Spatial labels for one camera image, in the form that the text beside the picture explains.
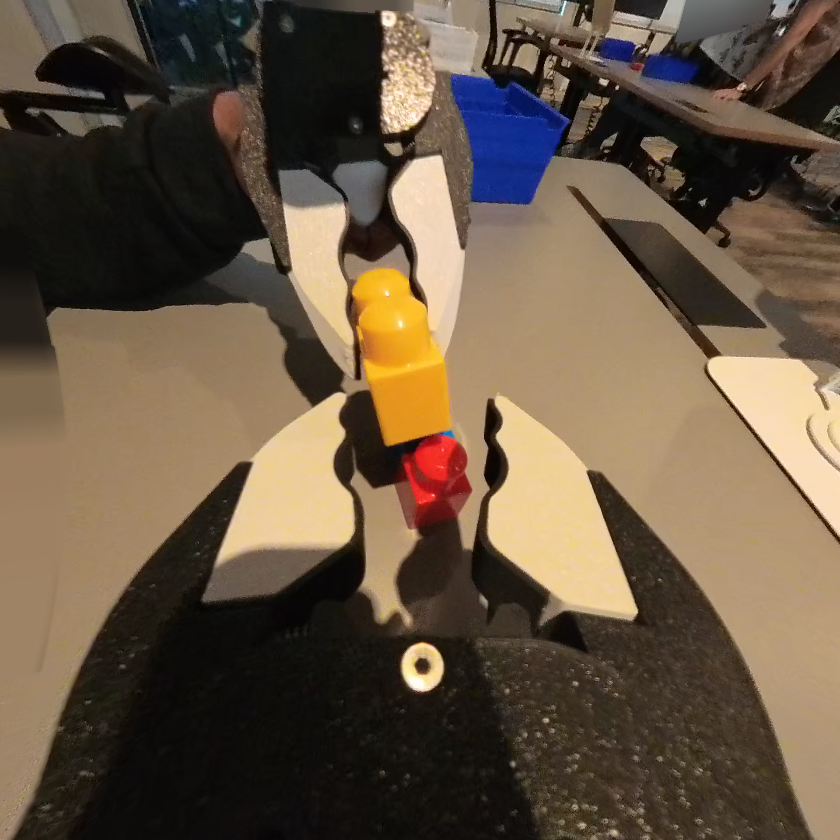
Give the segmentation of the white board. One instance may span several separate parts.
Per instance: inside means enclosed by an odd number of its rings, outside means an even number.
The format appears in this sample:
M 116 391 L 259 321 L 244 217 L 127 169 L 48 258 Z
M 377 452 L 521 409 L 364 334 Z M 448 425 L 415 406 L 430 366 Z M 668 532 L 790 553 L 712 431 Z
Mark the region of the white board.
M 839 535 L 839 372 L 815 360 L 719 355 L 706 365 L 720 394 Z

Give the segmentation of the yellow mega block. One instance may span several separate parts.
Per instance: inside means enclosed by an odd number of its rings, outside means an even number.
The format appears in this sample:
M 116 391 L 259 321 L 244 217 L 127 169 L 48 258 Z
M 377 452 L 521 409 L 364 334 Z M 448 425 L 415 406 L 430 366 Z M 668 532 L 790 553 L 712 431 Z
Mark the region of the yellow mega block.
M 362 372 L 385 446 L 452 429 L 445 357 L 425 305 L 396 269 L 363 273 L 351 290 Z

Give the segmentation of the long wooden table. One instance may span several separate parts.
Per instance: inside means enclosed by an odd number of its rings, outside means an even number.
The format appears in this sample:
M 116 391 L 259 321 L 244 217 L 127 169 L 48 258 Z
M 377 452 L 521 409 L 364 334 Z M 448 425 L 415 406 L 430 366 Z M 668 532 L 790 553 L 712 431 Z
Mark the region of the long wooden table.
M 557 35 L 543 43 L 555 69 L 567 80 L 560 111 L 574 121 L 587 97 L 610 97 L 623 122 L 607 152 L 595 159 L 630 167 L 644 137 L 700 144 L 713 153 L 718 144 L 758 145 L 802 159 L 813 153 L 838 154 L 838 141 L 743 102 L 717 99 L 712 91 L 672 80 L 647 77 L 630 64 L 583 50 L 581 37 Z

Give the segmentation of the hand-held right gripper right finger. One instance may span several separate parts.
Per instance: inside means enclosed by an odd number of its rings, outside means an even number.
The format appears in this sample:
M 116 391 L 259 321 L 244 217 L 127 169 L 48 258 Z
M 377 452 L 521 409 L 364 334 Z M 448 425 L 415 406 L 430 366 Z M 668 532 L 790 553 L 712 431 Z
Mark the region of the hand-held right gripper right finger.
M 563 613 L 631 623 L 638 608 L 585 463 L 504 395 L 486 408 L 486 495 L 472 579 L 491 621 L 507 605 L 530 624 Z

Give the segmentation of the red mega block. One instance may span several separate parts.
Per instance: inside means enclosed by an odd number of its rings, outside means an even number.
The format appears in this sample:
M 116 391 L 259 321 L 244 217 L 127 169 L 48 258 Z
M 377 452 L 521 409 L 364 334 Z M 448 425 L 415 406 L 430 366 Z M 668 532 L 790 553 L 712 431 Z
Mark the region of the red mega block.
M 435 437 L 399 459 L 395 490 L 407 527 L 425 531 L 454 522 L 472 488 L 466 474 L 464 446 L 450 437 Z

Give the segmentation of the blue mega block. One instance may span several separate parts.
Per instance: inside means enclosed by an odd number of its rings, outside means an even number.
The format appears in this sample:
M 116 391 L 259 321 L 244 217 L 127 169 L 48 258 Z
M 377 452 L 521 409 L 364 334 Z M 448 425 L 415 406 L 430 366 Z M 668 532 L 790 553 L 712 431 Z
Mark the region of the blue mega block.
M 400 459 L 404 455 L 411 454 L 416 451 L 417 447 L 432 438 L 447 437 L 455 439 L 455 434 L 452 429 L 444 430 L 443 432 L 434 433 L 425 437 L 419 437 L 412 440 L 405 441 L 394 446 L 387 447 L 387 451 L 393 457 Z

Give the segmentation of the black office chair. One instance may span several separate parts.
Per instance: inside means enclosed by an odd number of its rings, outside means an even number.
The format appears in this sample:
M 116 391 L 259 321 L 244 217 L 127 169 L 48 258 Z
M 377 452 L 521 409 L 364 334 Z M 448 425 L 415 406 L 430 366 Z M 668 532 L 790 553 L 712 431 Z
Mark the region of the black office chair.
M 3 90 L 1 110 L 11 130 L 40 137 L 68 135 L 53 112 L 123 118 L 128 97 L 169 104 L 165 77 L 118 41 L 91 36 L 52 49 L 35 69 L 38 81 L 66 88 L 67 94 Z

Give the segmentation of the person's left forearm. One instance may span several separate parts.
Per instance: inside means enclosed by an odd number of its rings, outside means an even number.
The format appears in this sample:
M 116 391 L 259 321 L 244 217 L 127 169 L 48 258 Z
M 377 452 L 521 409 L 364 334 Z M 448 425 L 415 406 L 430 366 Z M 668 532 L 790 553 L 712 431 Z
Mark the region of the person's left forearm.
M 266 230 L 217 137 L 211 90 L 120 126 L 2 129 L 2 228 L 47 310 L 147 301 L 225 268 Z

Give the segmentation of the black table mat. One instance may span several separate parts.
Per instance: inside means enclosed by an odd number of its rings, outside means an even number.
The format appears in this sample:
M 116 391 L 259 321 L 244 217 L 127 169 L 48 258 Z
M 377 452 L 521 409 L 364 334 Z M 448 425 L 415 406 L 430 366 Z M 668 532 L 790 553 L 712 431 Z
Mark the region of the black table mat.
M 765 329 L 766 324 L 661 224 L 607 217 L 602 226 L 641 270 L 697 327 Z

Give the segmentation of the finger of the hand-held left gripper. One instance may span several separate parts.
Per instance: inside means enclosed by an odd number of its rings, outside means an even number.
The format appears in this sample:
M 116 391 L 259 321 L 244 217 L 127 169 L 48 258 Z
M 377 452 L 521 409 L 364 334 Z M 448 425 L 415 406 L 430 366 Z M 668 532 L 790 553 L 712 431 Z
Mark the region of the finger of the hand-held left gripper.
M 279 170 L 278 185 L 291 285 L 323 348 L 348 378 L 358 381 L 360 354 L 343 267 L 350 225 L 347 197 L 309 169 Z
M 426 305 L 432 337 L 446 355 L 459 314 L 466 247 L 460 244 L 443 156 L 405 163 L 387 198 L 411 252 L 411 278 Z

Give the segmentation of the person's left hand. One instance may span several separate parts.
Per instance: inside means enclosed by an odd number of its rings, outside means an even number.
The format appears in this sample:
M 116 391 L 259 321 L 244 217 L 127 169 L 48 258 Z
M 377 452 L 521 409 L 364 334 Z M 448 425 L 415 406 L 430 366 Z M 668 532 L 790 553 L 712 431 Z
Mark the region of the person's left hand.
M 238 91 L 220 91 L 213 99 L 213 126 L 230 164 L 237 173 L 241 170 L 241 139 L 245 125 L 245 104 Z

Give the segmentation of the dark wooden chair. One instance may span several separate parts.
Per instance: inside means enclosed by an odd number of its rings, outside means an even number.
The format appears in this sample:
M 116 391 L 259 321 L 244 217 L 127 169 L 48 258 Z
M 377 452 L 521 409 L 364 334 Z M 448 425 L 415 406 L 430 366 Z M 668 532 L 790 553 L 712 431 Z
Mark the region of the dark wooden chair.
M 499 89 L 507 88 L 515 83 L 525 91 L 539 97 L 543 89 L 545 66 L 553 37 L 530 34 L 524 29 L 500 30 L 497 2 L 488 1 L 487 5 L 489 38 L 480 68 Z M 533 70 L 517 65 L 518 53 L 524 46 L 534 47 L 538 52 L 537 64 Z

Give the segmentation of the large blue plastic bin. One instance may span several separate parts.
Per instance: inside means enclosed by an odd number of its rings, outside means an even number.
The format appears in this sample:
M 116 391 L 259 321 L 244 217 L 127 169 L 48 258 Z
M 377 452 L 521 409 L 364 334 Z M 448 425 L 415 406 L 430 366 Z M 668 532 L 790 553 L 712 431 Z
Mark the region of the large blue plastic bin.
M 469 137 L 472 202 L 530 204 L 571 121 L 516 82 L 450 82 Z

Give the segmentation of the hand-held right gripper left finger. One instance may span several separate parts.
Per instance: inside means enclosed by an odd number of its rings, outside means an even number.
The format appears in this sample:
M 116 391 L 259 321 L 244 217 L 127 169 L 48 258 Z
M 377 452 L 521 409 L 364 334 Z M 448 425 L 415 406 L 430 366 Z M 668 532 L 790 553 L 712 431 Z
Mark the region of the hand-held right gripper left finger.
M 255 602 L 298 592 L 362 553 L 362 519 L 350 485 L 352 454 L 334 393 L 257 452 L 217 551 L 203 604 Z

